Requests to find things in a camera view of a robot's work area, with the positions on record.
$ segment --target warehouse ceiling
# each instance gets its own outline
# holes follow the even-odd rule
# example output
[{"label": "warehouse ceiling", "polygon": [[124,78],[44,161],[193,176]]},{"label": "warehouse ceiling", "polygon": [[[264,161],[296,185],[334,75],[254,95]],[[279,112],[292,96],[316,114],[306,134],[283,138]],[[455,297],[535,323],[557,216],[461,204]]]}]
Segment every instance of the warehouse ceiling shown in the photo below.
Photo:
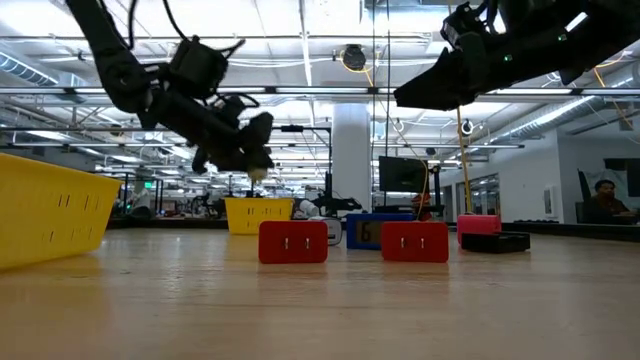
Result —
[{"label": "warehouse ceiling", "polygon": [[[127,0],[105,0],[119,31],[127,34]],[[448,14],[446,1],[390,0],[390,18],[386,8],[372,0],[173,0],[172,10],[177,23],[186,34],[197,34],[205,44],[214,48],[227,47],[239,38],[246,44],[231,58],[223,87],[234,86],[291,86],[366,88],[397,87],[427,70],[447,44],[439,35],[442,20]],[[143,62],[168,60],[180,38],[171,27],[160,0],[141,0],[135,17],[135,55]],[[348,71],[340,61],[349,44],[360,45],[367,56],[367,73]],[[625,67],[632,60],[634,48],[616,55],[602,69],[603,75]],[[18,60],[43,75],[73,82],[81,86],[100,86],[87,42],[79,27],[65,9],[64,0],[3,0],[0,2],[0,54]],[[580,77],[573,86],[594,86],[592,73]],[[0,86],[33,87],[8,72],[0,71]],[[557,75],[549,74],[517,84],[516,87],[553,89],[560,86]],[[343,101],[366,103],[375,120],[394,119],[388,133],[390,144],[402,144],[398,132],[411,143],[452,144],[457,141],[456,112],[424,111],[398,108],[393,102],[387,107],[387,96],[373,100],[368,96],[298,95],[256,96],[263,106],[256,111],[269,111],[276,125],[306,125],[330,127],[333,104]],[[5,126],[73,126],[104,128],[121,125],[136,127],[131,114],[113,108],[104,94],[84,95],[82,103],[54,95],[0,95],[4,106]],[[567,101],[558,96],[487,97],[461,109],[462,117],[476,124],[482,136],[497,132],[526,114],[546,105]],[[256,111],[248,110],[244,119]],[[90,132],[69,133],[82,143],[136,143],[149,139],[174,143],[184,141],[168,132],[158,134]],[[378,141],[384,142],[382,133]],[[274,147],[278,159],[326,159],[326,134],[308,133],[305,136],[274,132],[275,143],[295,143],[295,148]],[[39,141],[56,142],[54,138]],[[86,147],[93,150],[98,162],[103,155],[139,158],[140,163],[182,165],[191,154],[162,153],[157,149]],[[414,156],[407,148],[395,148],[394,154]],[[130,165],[118,161],[121,165]],[[312,167],[301,177],[299,184],[321,180],[322,168]]]}]

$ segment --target yellow plastic bin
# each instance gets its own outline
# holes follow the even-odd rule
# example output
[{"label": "yellow plastic bin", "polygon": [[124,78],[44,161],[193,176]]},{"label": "yellow plastic bin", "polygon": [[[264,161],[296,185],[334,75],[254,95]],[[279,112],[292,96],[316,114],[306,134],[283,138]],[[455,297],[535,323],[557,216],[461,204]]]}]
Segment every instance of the yellow plastic bin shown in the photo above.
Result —
[{"label": "yellow plastic bin", "polygon": [[260,223],[291,220],[293,199],[225,198],[229,233],[257,235]]},{"label": "yellow plastic bin", "polygon": [[120,181],[0,154],[0,269],[100,246]]}]

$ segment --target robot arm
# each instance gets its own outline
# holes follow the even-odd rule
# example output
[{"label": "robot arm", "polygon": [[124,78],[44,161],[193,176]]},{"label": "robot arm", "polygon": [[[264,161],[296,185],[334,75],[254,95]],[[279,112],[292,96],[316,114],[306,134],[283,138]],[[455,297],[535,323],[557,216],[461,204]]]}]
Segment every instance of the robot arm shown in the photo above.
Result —
[{"label": "robot arm", "polygon": [[[486,10],[486,20],[481,20]],[[495,31],[500,13],[506,32]],[[581,13],[575,27],[569,26]],[[394,92],[398,106],[452,110],[479,94],[559,71],[568,85],[640,38],[638,0],[484,0],[444,20],[436,64]]]},{"label": "robot arm", "polygon": [[237,117],[248,107],[240,98],[246,95],[221,98],[221,108],[198,102],[216,95],[227,58],[244,41],[218,51],[201,44],[197,36],[185,38],[170,63],[146,66],[132,54],[133,44],[120,36],[102,0],[66,3],[89,42],[100,81],[115,107],[137,114],[143,129],[153,130],[160,123],[197,146],[194,171],[205,172],[209,161],[221,171],[244,171],[259,179],[274,166],[265,146],[273,116],[262,113],[240,129]]}]

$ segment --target person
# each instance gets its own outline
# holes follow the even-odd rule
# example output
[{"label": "person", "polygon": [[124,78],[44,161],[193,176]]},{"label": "person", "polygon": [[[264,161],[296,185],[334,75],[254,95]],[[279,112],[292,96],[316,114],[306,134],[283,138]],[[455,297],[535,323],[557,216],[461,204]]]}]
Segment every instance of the person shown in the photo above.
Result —
[{"label": "person", "polygon": [[596,195],[585,203],[585,221],[588,224],[631,225],[637,221],[637,212],[629,211],[616,199],[616,185],[611,180],[600,180]]}]

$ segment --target red box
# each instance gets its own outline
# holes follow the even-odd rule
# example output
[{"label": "red box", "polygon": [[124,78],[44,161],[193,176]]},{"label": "red box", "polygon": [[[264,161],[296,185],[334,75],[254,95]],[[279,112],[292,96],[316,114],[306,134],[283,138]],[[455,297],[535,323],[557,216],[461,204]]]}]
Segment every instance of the red box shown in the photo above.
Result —
[{"label": "red box", "polygon": [[382,257],[386,261],[449,260],[449,228],[440,222],[397,221],[382,225]]},{"label": "red box", "polygon": [[258,235],[263,264],[322,263],[329,252],[329,229],[323,221],[264,221]]},{"label": "red box", "polygon": [[458,216],[458,244],[462,243],[462,234],[489,235],[502,231],[502,222],[496,215],[460,215]]}]

